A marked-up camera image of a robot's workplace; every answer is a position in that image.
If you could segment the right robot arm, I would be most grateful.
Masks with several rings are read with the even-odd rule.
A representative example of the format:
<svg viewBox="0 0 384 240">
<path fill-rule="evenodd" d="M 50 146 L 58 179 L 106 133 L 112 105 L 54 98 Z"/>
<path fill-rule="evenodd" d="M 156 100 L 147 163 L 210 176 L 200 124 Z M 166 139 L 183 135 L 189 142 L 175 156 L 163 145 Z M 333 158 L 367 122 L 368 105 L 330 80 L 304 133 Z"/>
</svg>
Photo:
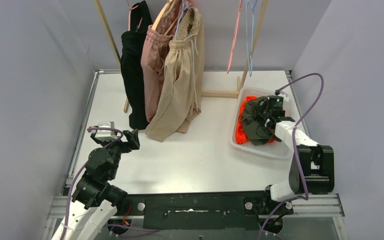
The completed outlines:
<svg viewBox="0 0 384 240">
<path fill-rule="evenodd" d="M 269 187 L 270 194 L 261 199 L 262 209 L 272 214 L 281 207 L 281 201 L 332 192 L 335 186 L 333 148 L 319 144 L 298 129 L 297 122 L 286 116 L 282 96 L 269 95 L 260 105 L 264 128 L 292 151 L 287 179 Z"/>
</svg>

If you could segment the beige shorts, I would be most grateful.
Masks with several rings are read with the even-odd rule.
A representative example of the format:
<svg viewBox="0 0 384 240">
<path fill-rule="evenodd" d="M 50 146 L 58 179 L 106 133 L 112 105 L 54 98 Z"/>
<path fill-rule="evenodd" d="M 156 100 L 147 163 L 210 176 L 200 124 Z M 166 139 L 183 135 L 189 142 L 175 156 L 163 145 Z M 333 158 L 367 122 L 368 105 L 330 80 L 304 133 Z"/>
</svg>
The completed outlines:
<svg viewBox="0 0 384 240">
<path fill-rule="evenodd" d="M 145 130 L 148 137 L 159 142 L 175 132 L 187 133 L 191 122 L 201 113 L 205 33 L 199 10 L 189 8 L 177 29 L 168 44 L 156 114 Z"/>
</svg>

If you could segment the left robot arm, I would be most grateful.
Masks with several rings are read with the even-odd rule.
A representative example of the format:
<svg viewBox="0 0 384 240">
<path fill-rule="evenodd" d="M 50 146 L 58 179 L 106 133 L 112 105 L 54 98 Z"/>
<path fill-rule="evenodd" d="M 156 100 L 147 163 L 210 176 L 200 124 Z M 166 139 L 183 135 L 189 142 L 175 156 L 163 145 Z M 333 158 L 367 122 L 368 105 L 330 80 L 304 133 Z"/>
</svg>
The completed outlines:
<svg viewBox="0 0 384 240">
<path fill-rule="evenodd" d="M 122 154 L 140 149 L 138 129 L 95 125 L 87 131 L 99 147 L 90 152 L 73 178 L 54 240 L 93 240 L 115 213 L 128 207 L 128 193 L 110 181 L 116 178 Z"/>
</svg>

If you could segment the light blue wire hanger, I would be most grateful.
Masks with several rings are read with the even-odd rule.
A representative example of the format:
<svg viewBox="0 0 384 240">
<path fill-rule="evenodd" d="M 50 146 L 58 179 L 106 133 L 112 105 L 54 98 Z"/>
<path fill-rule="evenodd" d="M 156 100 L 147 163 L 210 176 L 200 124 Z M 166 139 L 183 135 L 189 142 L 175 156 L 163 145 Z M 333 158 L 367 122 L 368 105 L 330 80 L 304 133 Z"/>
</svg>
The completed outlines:
<svg viewBox="0 0 384 240">
<path fill-rule="evenodd" d="M 252 47 L 254 43 L 255 33 L 255 12 L 258 0 L 245 1 L 245 40 L 246 40 L 246 56 L 247 56 L 247 72 L 251 77 L 253 74 L 253 57 Z"/>
</svg>

